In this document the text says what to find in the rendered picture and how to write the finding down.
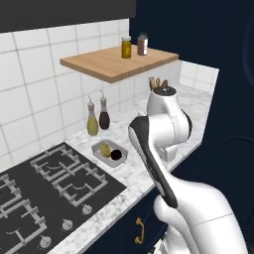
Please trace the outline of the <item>black gas hob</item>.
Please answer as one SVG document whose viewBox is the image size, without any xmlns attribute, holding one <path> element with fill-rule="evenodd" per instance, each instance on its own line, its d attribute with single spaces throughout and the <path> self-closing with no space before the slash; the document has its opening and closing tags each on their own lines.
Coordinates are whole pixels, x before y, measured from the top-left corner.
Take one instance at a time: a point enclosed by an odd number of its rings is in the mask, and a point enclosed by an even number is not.
<svg viewBox="0 0 254 254">
<path fill-rule="evenodd" d="M 62 142 L 48 150 L 57 148 L 61 145 L 66 145 L 68 148 L 71 148 L 71 146 L 69 146 L 67 143 Z M 104 188 L 79 206 L 69 204 L 68 201 L 64 197 L 61 197 L 59 192 L 54 189 L 53 184 L 44 180 L 31 167 L 30 162 L 42 155 L 45 151 L 32 159 L 29 159 L 5 172 L 0 173 L 0 177 L 3 175 L 8 175 L 9 179 L 14 180 L 16 182 L 16 187 L 21 190 L 22 197 L 16 203 L 28 199 L 31 203 L 31 207 L 36 206 L 39 209 L 39 216 L 43 216 L 46 219 L 47 229 L 34 240 L 32 240 L 26 247 L 18 251 L 17 254 L 47 254 L 69 234 L 84 224 L 104 205 L 125 190 L 125 186 L 123 184 L 90 162 L 78 151 L 75 149 L 73 150 L 80 155 L 81 162 L 83 164 L 90 163 L 90 167 L 92 169 L 97 168 L 98 173 L 100 175 L 104 174 L 106 180 L 108 181 L 108 184 Z M 88 204 L 92 207 L 92 213 L 89 215 L 84 215 L 82 213 L 82 207 L 85 204 Z M 71 230 L 63 230 L 62 225 L 64 219 L 69 219 L 72 221 L 73 227 Z M 42 236 L 50 236 L 52 238 L 51 245 L 46 249 L 40 246 Z"/>
</svg>

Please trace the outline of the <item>grey vegetable container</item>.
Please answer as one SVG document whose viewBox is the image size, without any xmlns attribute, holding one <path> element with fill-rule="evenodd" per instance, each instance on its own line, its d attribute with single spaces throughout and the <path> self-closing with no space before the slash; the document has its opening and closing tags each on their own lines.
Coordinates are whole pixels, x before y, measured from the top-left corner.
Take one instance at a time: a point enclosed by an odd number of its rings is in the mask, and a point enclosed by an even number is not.
<svg viewBox="0 0 254 254">
<path fill-rule="evenodd" d="M 122 157 L 119 160 L 112 160 L 111 156 L 109 158 L 105 158 L 101 155 L 100 153 L 100 145 L 102 143 L 106 143 L 109 147 L 111 152 L 113 150 L 120 150 L 122 153 Z M 122 164 L 123 162 L 126 161 L 127 156 L 128 156 L 128 151 L 126 149 L 124 149 L 123 147 L 121 147 L 120 145 L 116 144 L 115 142 L 111 141 L 111 140 L 101 140 L 98 143 L 94 144 L 91 147 L 92 153 L 93 155 L 98 158 L 100 161 L 102 161 L 103 163 L 105 163 L 107 166 L 111 167 L 111 168 L 115 168 L 118 167 L 120 164 Z"/>
</svg>

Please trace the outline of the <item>light wooden wall shelf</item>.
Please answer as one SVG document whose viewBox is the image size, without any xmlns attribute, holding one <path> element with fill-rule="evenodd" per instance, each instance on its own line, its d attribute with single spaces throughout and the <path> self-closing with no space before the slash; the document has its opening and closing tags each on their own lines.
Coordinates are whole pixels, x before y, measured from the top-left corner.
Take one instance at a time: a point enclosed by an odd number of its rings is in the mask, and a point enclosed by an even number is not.
<svg viewBox="0 0 254 254">
<path fill-rule="evenodd" d="M 130 59 L 121 58 L 121 47 L 76 55 L 60 59 L 60 64 L 108 83 L 115 83 L 152 68 L 169 64 L 179 58 L 178 54 L 149 49 L 146 56 L 137 55 L 132 46 Z"/>
</svg>

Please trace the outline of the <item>grey hob grate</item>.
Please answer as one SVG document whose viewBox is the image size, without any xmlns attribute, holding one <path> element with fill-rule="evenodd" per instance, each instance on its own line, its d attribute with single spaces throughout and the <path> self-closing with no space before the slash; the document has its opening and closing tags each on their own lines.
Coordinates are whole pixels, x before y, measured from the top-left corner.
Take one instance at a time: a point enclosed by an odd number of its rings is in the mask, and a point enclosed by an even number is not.
<svg viewBox="0 0 254 254">
<path fill-rule="evenodd" d="M 21 190 L 8 175 L 0 177 L 0 219 L 7 217 L 7 210 L 21 198 Z"/>
<path fill-rule="evenodd" d="M 90 163 L 81 164 L 53 181 L 54 189 L 73 206 L 79 206 L 107 184 L 105 175 L 100 175 L 97 168 L 92 169 Z"/>
<path fill-rule="evenodd" d="M 46 229 L 46 219 L 28 199 L 0 209 L 0 254 L 17 254 Z"/>
<path fill-rule="evenodd" d="M 30 164 L 37 174 L 53 185 L 85 175 L 80 155 L 66 145 L 45 151 Z"/>
</svg>

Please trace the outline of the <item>brown spice jar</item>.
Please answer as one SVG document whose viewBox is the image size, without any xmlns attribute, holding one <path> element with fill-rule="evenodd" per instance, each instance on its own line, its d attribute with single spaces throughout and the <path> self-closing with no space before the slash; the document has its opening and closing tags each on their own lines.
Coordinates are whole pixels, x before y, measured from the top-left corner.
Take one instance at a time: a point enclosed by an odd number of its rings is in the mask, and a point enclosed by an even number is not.
<svg viewBox="0 0 254 254">
<path fill-rule="evenodd" d="M 141 33 L 138 37 L 137 54 L 139 56 L 145 56 L 148 49 L 148 37 L 146 33 Z"/>
</svg>

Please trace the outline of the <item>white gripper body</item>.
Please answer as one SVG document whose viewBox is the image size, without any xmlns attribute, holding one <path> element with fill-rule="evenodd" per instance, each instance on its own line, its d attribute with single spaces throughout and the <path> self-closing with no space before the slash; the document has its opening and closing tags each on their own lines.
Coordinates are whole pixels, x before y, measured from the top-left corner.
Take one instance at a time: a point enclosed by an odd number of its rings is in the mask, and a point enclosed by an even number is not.
<svg viewBox="0 0 254 254">
<path fill-rule="evenodd" d="M 181 152 L 179 151 L 179 146 L 168 146 L 165 148 L 165 160 L 169 163 L 173 160 L 177 160 L 181 156 Z"/>
</svg>

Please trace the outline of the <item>yellow-green potato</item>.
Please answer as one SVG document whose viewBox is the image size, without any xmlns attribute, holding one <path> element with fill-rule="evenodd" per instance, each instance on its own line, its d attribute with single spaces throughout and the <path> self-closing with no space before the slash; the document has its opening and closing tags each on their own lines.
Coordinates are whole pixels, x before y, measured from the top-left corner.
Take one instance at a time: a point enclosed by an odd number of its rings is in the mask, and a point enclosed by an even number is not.
<svg viewBox="0 0 254 254">
<path fill-rule="evenodd" d="M 110 147 L 106 143 L 100 145 L 100 153 L 103 157 L 109 158 L 111 156 Z"/>
</svg>

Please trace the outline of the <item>wooden knife block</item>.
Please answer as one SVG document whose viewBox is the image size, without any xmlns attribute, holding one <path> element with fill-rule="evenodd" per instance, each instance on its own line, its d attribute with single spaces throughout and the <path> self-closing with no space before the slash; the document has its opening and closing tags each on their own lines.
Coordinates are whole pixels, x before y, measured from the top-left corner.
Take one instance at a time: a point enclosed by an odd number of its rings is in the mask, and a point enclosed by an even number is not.
<svg viewBox="0 0 254 254">
<path fill-rule="evenodd" d="M 160 80 L 158 77 L 149 77 L 150 90 L 155 92 L 164 92 L 169 89 L 169 83 L 166 79 Z"/>
</svg>

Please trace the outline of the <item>navy blue fridge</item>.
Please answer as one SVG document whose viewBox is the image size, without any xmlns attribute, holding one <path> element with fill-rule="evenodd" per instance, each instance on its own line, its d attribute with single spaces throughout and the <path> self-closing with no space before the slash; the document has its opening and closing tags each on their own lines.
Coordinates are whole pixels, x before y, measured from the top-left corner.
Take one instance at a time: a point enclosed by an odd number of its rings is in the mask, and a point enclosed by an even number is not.
<svg viewBox="0 0 254 254">
<path fill-rule="evenodd" d="M 254 0 L 137 0 L 130 34 L 219 69 L 201 146 L 174 175 L 220 189 L 254 242 Z"/>
</svg>

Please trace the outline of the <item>yellow spice jar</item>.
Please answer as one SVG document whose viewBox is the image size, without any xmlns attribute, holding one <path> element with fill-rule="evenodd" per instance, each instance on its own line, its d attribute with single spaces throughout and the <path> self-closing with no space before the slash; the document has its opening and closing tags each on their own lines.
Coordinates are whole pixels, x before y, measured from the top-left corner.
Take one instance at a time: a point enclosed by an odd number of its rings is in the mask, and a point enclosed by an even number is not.
<svg viewBox="0 0 254 254">
<path fill-rule="evenodd" d="M 131 38 L 130 37 L 122 38 L 121 50 L 122 50 L 123 59 L 131 58 Z"/>
</svg>

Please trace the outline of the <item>dark overhead cupboard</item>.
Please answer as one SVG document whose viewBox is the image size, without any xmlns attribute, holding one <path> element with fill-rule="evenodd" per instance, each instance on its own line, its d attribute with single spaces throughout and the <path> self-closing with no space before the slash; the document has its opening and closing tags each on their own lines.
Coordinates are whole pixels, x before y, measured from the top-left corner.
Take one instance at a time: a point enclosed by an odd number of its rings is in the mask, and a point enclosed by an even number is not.
<svg viewBox="0 0 254 254">
<path fill-rule="evenodd" d="M 133 18 L 136 0 L 0 0 L 0 33 Z"/>
</svg>

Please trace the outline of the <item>navy base cupboard door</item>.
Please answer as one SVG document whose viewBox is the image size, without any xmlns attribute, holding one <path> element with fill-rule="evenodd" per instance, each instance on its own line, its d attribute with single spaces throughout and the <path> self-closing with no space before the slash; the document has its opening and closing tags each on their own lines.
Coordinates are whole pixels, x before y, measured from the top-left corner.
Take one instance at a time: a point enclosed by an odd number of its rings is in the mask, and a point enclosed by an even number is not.
<svg viewBox="0 0 254 254">
<path fill-rule="evenodd" d="M 149 191 L 83 254 L 148 254 L 167 229 L 154 212 L 158 195 Z"/>
</svg>

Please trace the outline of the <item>dark vinegar bottle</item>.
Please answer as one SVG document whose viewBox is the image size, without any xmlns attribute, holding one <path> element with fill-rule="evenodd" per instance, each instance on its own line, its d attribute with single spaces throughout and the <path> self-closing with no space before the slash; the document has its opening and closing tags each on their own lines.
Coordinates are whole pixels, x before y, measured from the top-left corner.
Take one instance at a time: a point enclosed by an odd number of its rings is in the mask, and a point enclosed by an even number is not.
<svg viewBox="0 0 254 254">
<path fill-rule="evenodd" d="M 109 128 L 110 118 L 107 112 L 106 98 L 104 94 L 101 94 L 100 103 L 101 103 L 101 110 L 99 115 L 99 126 L 101 129 L 106 130 Z"/>
</svg>

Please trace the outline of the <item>yellow oil bottle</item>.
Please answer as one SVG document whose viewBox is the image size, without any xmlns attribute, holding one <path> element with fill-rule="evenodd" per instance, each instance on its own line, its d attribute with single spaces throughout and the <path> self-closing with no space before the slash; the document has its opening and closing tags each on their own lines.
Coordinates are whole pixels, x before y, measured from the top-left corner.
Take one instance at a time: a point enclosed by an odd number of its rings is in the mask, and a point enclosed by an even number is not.
<svg viewBox="0 0 254 254">
<path fill-rule="evenodd" d="M 87 102 L 88 118 L 87 118 L 87 132 L 90 136 L 96 136 L 98 134 L 98 121 L 94 113 L 94 103 L 91 98 L 88 98 Z"/>
</svg>

